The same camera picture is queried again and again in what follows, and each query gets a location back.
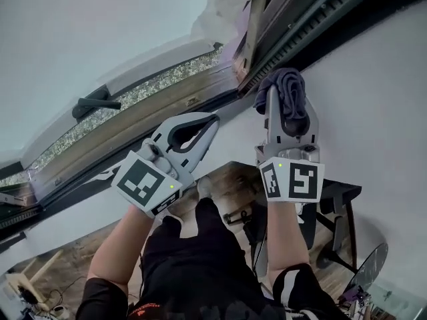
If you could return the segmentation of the person's right forearm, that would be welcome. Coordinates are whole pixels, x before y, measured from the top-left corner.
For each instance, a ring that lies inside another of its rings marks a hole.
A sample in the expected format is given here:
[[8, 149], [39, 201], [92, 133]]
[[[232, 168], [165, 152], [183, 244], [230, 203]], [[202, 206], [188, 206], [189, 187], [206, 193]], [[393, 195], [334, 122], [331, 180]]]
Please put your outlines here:
[[268, 202], [268, 274], [273, 283], [289, 267], [308, 264], [309, 252], [293, 203]]

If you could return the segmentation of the metal window hinge stay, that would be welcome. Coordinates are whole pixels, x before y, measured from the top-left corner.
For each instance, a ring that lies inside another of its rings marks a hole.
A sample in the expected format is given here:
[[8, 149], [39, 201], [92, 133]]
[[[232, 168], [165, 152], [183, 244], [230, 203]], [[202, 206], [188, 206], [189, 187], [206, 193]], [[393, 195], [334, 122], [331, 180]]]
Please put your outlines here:
[[26, 197], [16, 197], [13, 195], [8, 195], [6, 193], [0, 193], [0, 203], [5, 203], [8, 205], [14, 205], [18, 207], [26, 207], [27, 206], [27, 198]]
[[260, 20], [264, 13], [266, 0], [252, 0], [250, 7], [250, 16], [246, 32], [246, 40], [243, 50], [243, 61], [240, 69], [240, 77], [243, 79], [250, 71], [254, 53], [256, 50]]

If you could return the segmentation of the person's black clothing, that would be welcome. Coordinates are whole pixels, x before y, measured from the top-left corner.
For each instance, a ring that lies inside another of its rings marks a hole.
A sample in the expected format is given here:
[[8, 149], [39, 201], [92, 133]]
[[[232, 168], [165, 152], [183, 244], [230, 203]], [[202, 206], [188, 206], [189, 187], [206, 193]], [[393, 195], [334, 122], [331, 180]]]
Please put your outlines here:
[[282, 271], [268, 299], [212, 199], [199, 200], [195, 218], [190, 238], [171, 217], [152, 226], [127, 293], [87, 278], [75, 320], [348, 320], [310, 263]]

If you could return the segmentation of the light wooden stool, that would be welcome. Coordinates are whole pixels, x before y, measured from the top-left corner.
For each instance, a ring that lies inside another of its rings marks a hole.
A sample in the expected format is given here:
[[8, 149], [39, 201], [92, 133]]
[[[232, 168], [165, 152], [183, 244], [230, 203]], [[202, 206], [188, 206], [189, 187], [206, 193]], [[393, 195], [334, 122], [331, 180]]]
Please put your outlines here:
[[6, 273], [6, 280], [8, 284], [11, 286], [11, 288], [19, 295], [22, 289], [23, 291], [30, 292], [36, 302], [36, 306], [40, 308], [40, 310], [48, 312], [48, 305], [47, 300], [42, 298], [42, 294], [36, 290], [34, 284], [42, 278], [42, 276], [48, 271], [48, 269], [60, 258], [60, 256], [63, 254], [63, 250], [58, 250], [49, 260], [47, 260], [46, 263], [43, 264], [43, 266], [40, 267], [40, 269], [35, 272], [30, 278], [26, 276], [26, 272], [33, 266], [33, 264], [36, 262], [37, 257], [34, 258], [27, 266], [22, 270], [22, 272], [18, 273]]

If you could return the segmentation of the person's left forearm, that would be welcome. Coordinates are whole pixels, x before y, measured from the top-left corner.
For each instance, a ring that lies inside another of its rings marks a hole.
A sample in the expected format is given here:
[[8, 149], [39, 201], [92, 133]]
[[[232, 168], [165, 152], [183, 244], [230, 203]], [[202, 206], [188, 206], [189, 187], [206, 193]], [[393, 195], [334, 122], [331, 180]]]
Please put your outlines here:
[[152, 218], [130, 206], [93, 256], [87, 278], [104, 279], [127, 293], [128, 283], [152, 225]]

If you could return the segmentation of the dark metal floor fixture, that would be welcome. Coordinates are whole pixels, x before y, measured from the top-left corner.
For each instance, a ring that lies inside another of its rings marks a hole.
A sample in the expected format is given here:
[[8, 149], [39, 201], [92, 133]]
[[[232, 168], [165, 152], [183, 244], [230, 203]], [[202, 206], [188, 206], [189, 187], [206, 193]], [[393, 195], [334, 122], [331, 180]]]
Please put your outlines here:
[[223, 216], [225, 223], [229, 226], [237, 225], [237, 224], [245, 224], [250, 221], [252, 218], [252, 213], [246, 211], [245, 209], [241, 211], [233, 211], [231, 213], [226, 213]]

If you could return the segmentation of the dark grey cloth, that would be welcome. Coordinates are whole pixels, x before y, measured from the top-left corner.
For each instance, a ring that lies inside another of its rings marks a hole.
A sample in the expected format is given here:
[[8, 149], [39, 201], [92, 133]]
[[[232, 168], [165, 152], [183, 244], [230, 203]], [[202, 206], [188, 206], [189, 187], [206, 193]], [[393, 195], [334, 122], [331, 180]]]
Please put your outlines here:
[[294, 68], [281, 68], [263, 79], [254, 101], [254, 108], [261, 115], [266, 113], [270, 87], [278, 90], [284, 133], [290, 137], [305, 135], [310, 126], [310, 118], [306, 111], [305, 81], [300, 72]]

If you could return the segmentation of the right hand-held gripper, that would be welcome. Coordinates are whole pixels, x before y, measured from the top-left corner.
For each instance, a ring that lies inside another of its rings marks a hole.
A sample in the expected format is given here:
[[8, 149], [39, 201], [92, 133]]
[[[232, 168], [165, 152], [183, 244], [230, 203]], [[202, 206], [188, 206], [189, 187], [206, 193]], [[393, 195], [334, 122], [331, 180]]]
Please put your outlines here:
[[266, 99], [265, 144], [255, 147], [256, 165], [260, 170], [269, 202], [318, 202], [322, 193], [325, 165], [320, 163], [318, 116], [306, 98], [310, 126], [299, 144], [287, 148], [282, 127], [282, 104], [277, 87], [272, 85]]

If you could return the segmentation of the round glass table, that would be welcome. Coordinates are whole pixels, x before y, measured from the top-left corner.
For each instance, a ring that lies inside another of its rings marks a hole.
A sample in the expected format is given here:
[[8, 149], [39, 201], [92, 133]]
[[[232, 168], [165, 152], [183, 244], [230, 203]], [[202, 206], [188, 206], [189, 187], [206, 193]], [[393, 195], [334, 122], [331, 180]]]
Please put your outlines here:
[[388, 244], [382, 243], [366, 258], [348, 283], [342, 295], [338, 298], [338, 305], [353, 303], [363, 304], [368, 298], [368, 290], [379, 276], [388, 256]]

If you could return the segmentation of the white and black machine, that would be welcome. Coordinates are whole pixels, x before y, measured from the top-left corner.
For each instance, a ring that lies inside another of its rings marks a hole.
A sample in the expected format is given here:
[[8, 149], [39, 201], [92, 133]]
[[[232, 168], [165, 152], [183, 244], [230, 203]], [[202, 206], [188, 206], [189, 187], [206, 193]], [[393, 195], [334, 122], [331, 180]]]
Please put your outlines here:
[[71, 314], [63, 305], [50, 306], [47, 303], [37, 303], [30, 307], [34, 320], [70, 320]]

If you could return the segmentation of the grey metal stand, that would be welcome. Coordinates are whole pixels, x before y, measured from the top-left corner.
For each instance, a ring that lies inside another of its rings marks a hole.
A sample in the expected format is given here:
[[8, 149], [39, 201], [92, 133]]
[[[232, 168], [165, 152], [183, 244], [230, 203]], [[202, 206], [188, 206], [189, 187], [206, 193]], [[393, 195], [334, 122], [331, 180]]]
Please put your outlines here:
[[250, 244], [252, 271], [256, 277], [265, 277], [268, 268], [266, 226], [247, 222], [243, 230]]

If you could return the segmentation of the frosted glass window sash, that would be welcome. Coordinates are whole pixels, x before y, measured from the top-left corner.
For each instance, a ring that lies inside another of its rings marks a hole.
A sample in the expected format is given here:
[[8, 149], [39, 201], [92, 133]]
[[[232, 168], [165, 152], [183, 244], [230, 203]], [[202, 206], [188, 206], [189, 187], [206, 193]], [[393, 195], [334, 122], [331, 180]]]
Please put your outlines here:
[[207, 0], [0, 0], [0, 163], [109, 71], [191, 41]]

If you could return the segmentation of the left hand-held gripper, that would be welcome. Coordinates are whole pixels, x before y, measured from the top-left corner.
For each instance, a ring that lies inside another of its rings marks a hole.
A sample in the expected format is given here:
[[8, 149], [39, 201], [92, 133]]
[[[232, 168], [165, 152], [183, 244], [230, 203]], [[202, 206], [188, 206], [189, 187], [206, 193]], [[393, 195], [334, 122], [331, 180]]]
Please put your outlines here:
[[129, 152], [111, 186], [148, 217], [156, 217], [193, 185], [190, 172], [204, 158], [219, 126], [220, 118], [214, 113], [170, 117], [151, 136], [153, 141], [146, 139], [139, 151]]

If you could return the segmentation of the person's right white shoe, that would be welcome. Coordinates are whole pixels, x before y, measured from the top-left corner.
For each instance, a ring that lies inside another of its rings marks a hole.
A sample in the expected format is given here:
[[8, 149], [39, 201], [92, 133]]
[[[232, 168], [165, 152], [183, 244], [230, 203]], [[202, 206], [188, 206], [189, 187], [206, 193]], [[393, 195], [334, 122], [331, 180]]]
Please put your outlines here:
[[205, 199], [205, 198], [212, 198], [212, 182], [209, 176], [203, 176], [199, 179], [197, 182], [197, 193], [199, 196], [199, 200]]

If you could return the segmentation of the small black gadget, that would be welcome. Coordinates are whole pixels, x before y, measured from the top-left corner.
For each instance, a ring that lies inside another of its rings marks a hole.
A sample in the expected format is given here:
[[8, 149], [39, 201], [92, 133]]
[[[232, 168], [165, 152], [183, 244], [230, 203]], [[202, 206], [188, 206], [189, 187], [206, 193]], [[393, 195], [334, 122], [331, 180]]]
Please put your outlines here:
[[26, 302], [29, 305], [36, 305], [38, 304], [38, 300], [36, 298], [36, 296], [34, 296], [34, 294], [28, 290], [27, 288], [25, 288], [22, 285], [18, 285], [18, 292], [21, 296], [21, 298], [24, 300], [24, 302]]

